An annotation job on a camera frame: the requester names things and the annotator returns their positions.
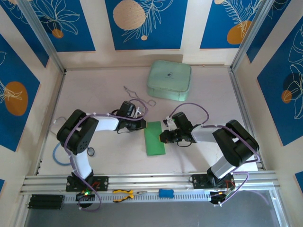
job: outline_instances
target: floor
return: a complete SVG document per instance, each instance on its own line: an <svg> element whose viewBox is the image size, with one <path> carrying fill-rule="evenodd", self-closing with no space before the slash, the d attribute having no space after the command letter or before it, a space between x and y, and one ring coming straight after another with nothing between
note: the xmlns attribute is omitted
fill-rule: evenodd
<svg viewBox="0 0 303 227"><path fill-rule="evenodd" d="M67 71L54 120L64 116L68 118L76 109L86 113L110 113L118 109L123 101L130 100L123 86L137 92L144 100L151 99L146 92L149 67L112 68L101 70ZM181 102L152 98L157 104L149 106L145 117L147 122L162 121ZM187 102L202 105L210 114L208 124L225 124L231 119L243 125L232 83L227 68L193 67L192 87ZM201 123L206 114L196 106L184 105L179 108L193 123ZM59 119L51 126L56 133L63 125ZM43 151L40 175L68 175L70 166L60 166L53 160L52 153L58 141L49 133ZM118 135L114 131L99 131L89 145L95 149L95 155L89 162L95 174L150 174L205 172L222 153L215 143L201 142L189 148L180 148L176 144L166 144L166 154L148 157L145 150L143 131ZM62 147L56 152L59 161L68 162ZM255 171L255 163L245 164L240 170Z"/></svg>

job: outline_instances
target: pliers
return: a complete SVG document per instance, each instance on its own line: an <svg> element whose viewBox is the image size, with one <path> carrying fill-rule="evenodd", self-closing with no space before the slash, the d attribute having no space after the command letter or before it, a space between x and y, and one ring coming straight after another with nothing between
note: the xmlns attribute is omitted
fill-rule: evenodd
<svg viewBox="0 0 303 227"><path fill-rule="evenodd" d="M113 202L122 202L127 199L133 199L135 195L141 195L147 193L147 191L133 191L133 190L127 191L127 190L118 189L118 190L113 190L113 193L127 193L128 195L125 196L124 198L119 200L113 200Z"/></svg>

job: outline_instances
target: blue eraser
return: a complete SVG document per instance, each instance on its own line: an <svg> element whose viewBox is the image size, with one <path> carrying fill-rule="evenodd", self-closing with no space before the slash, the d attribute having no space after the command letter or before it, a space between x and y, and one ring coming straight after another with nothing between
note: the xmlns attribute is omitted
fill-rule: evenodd
<svg viewBox="0 0 303 227"><path fill-rule="evenodd" d="M160 198L174 198L174 190L159 189Z"/></svg>

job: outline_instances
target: green towel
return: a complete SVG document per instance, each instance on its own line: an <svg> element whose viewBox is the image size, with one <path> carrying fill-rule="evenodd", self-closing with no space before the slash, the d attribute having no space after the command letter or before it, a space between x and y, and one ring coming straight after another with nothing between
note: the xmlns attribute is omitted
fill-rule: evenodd
<svg viewBox="0 0 303 227"><path fill-rule="evenodd" d="M161 122L148 122L144 129L146 153L151 155L165 155L164 143L160 142L162 133Z"/></svg>

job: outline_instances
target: mint green bag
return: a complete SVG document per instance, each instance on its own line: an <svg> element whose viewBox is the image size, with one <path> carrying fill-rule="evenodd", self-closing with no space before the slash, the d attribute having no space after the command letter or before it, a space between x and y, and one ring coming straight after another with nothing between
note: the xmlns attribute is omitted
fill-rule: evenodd
<svg viewBox="0 0 303 227"><path fill-rule="evenodd" d="M150 96L185 101L192 77L191 67L183 63L155 61L147 81Z"/></svg>

